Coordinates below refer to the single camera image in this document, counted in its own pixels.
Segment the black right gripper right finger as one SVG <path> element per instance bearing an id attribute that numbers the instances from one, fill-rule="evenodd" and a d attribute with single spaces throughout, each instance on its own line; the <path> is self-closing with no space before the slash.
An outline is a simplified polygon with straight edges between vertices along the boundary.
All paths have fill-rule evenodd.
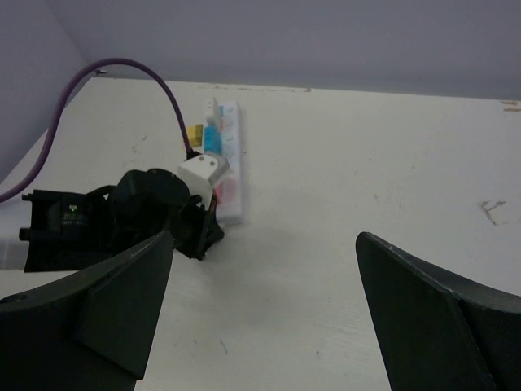
<path id="1" fill-rule="evenodd" d="M 520 298 L 362 232 L 361 281 L 393 390 L 518 390 Z"/>

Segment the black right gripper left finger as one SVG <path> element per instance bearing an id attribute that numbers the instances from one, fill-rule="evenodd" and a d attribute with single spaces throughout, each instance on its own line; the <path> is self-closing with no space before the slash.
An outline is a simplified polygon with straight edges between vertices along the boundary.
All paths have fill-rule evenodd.
<path id="1" fill-rule="evenodd" d="M 3 390 L 132 390 L 150 356 L 173 259 L 164 231 L 1 300 Z"/>

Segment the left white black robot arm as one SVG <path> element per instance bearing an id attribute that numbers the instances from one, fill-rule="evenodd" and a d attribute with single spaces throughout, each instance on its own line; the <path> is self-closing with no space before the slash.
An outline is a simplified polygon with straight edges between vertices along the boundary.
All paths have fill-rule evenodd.
<path id="1" fill-rule="evenodd" d="M 17 237 L 2 237 L 4 270 L 82 270 L 162 231 L 176 251 L 202 261 L 224 237 L 212 185 L 186 169 L 135 169 L 86 194 L 36 190 L 22 199 L 30 222 Z"/>

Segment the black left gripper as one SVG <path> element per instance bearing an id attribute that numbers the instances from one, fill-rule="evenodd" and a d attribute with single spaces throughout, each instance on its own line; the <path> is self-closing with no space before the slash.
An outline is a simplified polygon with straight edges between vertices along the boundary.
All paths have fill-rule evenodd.
<path id="1" fill-rule="evenodd" d="M 19 233 L 29 244 L 27 273 L 82 270 L 162 231 L 178 252 L 203 260 L 224 237 L 217 205 L 205 208 L 164 169 L 130 170 L 117 185 L 86 194 L 36 190 L 22 198 L 32 204 L 31 225 Z"/>

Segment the white power strip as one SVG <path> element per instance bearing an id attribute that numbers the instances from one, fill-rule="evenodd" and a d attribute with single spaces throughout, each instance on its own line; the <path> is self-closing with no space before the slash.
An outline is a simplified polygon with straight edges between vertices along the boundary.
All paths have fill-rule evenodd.
<path id="1" fill-rule="evenodd" d="M 241 112 L 236 101 L 218 103 L 210 99 L 204 110 L 205 125 L 215 125 L 221 133 L 222 154 L 230 171 L 217 188 L 217 220 L 224 225 L 243 222 L 245 198 L 243 194 L 243 136 Z"/>

